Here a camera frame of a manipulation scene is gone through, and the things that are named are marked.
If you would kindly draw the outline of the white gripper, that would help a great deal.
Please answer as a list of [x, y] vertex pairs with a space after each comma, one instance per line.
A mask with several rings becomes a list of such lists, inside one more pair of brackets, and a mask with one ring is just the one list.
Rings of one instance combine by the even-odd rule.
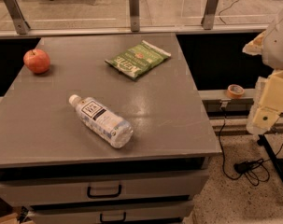
[[248, 55], [262, 55], [264, 64], [272, 67], [268, 77], [258, 77], [253, 106], [248, 115], [247, 131], [265, 134], [283, 113], [283, 8], [265, 32], [258, 34], [242, 49]]

